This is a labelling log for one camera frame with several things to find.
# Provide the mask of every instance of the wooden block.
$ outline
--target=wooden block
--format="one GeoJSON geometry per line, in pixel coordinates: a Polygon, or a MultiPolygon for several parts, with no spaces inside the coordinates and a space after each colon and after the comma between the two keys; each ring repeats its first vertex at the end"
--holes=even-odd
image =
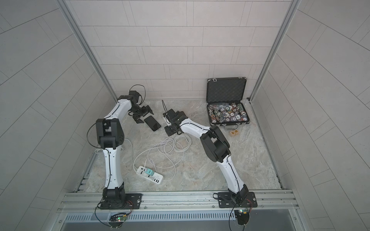
{"type": "Polygon", "coordinates": [[[233,131],[230,131],[230,132],[229,132],[229,135],[230,135],[231,137],[233,137],[233,136],[237,136],[237,135],[239,135],[239,131],[238,131],[237,129],[235,129],[235,130],[233,130],[233,131]]]}

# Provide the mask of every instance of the black cable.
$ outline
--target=black cable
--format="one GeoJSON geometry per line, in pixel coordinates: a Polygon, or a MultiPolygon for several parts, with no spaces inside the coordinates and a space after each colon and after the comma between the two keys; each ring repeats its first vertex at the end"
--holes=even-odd
{"type": "Polygon", "coordinates": [[[142,86],[142,87],[144,88],[144,99],[142,99],[142,97],[141,97],[141,102],[140,102],[140,104],[138,104],[138,105],[140,106],[142,103],[144,103],[145,97],[146,97],[146,95],[147,95],[147,91],[145,90],[145,87],[144,87],[143,85],[141,85],[141,84],[135,84],[134,86],[142,86]]]}

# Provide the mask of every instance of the poker chip case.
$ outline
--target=poker chip case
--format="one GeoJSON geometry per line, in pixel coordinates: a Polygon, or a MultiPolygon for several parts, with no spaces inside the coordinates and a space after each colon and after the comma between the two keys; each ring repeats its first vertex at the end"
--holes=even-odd
{"type": "Polygon", "coordinates": [[[211,126],[249,123],[249,116],[241,102],[246,83],[246,77],[207,80],[207,114],[211,126]]]}

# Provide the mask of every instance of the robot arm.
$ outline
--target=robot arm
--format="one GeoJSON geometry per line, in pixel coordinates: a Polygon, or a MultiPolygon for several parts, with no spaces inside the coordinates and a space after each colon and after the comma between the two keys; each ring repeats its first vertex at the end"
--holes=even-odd
{"type": "Polygon", "coordinates": [[[216,162],[220,167],[228,184],[231,200],[235,205],[241,206],[249,190],[236,172],[236,168],[231,160],[230,144],[222,134],[220,128],[198,124],[189,119],[184,112],[175,112],[173,109],[165,112],[163,116],[167,123],[165,130],[168,136],[185,132],[201,140],[208,158],[216,162]]]}
{"type": "Polygon", "coordinates": [[[103,119],[97,119],[96,132],[98,144],[103,149],[105,157],[105,188],[103,190],[104,201],[101,209],[118,209],[126,202],[124,182],[121,175],[121,145],[125,139],[121,123],[129,113],[136,123],[143,123],[140,119],[148,113],[153,114],[149,106],[140,107],[138,103],[139,93],[130,91],[129,95],[121,95],[112,111],[103,119]]]}

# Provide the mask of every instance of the white cable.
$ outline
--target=white cable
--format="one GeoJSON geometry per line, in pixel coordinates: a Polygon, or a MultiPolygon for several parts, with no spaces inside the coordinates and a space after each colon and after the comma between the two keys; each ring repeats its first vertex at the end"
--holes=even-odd
{"type": "MultiPolygon", "coordinates": [[[[182,134],[180,134],[180,135],[177,135],[174,139],[173,138],[171,138],[171,137],[168,137],[168,138],[166,138],[166,139],[164,139],[162,142],[160,142],[160,143],[157,143],[156,145],[153,145],[151,148],[149,148],[149,149],[147,149],[147,150],[145,150],[145,151],[143,151],[142,153],[140,153],[136,158],[135,158],[135,160],[134,160],[134,147],[133,147],[133,145],[132,145],[132,143],[131,143],[131,141],[129,140],[129,139],[126,139],[125,138],[125,140],[126,141],[128,141],[129,143],[130,143],[130,146],[131,146],[131,162],[132,162],[132,168],[133,168],[133,170],[136,172],[136,170],[137,170],[137,167],[135,167],[135,161],[136,161],[136,159],[140,156],[140,155],[142,155],[143,153],[145,153],[146,151],[148,151],[148,157],[146,158],[146,160],[145,160],[145,163],[144,163],[144,167],[145,167],[145,165],[146,165],[146,163],[147,163],[147,161],[149,161],[153,166],[154,166],[154,169],[155,169],[155,171],[156,172],[158,172],[157,171],[157,168],[159,168],[159,169],[169,169],[169,168],[174,168],[175,169],[175,174],[172,176],[172,178],[171,179],[169,179],[169,180],[164,180],[164,181],[170,181],[170,180],[172,180],[174,177],[175,177],[175,175],[176,175],[176,165],[178,164],[178,163],[180,163],[180,161],[182,160],[182,158],[184,157],[184,153],[185,153],[185,151],[187,151],[189,148],[190,148],[190,146],[196,146],[196,145],[198,145],[200,142],[201,142],[201,140],[199,139],[199,142],[196,144],[196,145],[192,145],[191,144],[191,138],[190,138],[190,136],[189,135],[187,135],[187,134],[185,134],[185,133],[182,133],[182,134]],[[185,147],[183,147],[177,140],[178,139],[181,139],[181,138],[185,138],[185,140],[187,141],[187,145],[185,146],[185,147]],[[166,151],[165,150],[165,148],[166,148],[166,146],[169,146],[170,148],[171,148],[171,150],[168,152],[168,151],[166,151]],[[157,165],[155,165],[154,164],[154,161],[152,160],[152,159],[150,159],[149,158],[149,154],[150,154],[150,151],[152,150],[152,149],[157,149],[160,153],[162,153],[162,154],[164,154],[165,155],[165,157],[172,163],[172,165],[171,166],[169,166],[169,167],[159,167],[159,166],[157,166],[157,165]],[[173,163],[173,161],[168,157],[168,156],[170,156],[170,155],[172,155],[174,152],[182,152],[182,157],[181,157],[181,159],[176,163],[176,164],[174,164],[173,163]]],[[[101,148],[99,148],[99,149],[95,149],[95,153],[96,154],[103,154],[103,149],[101,149],[101,148]]]]}

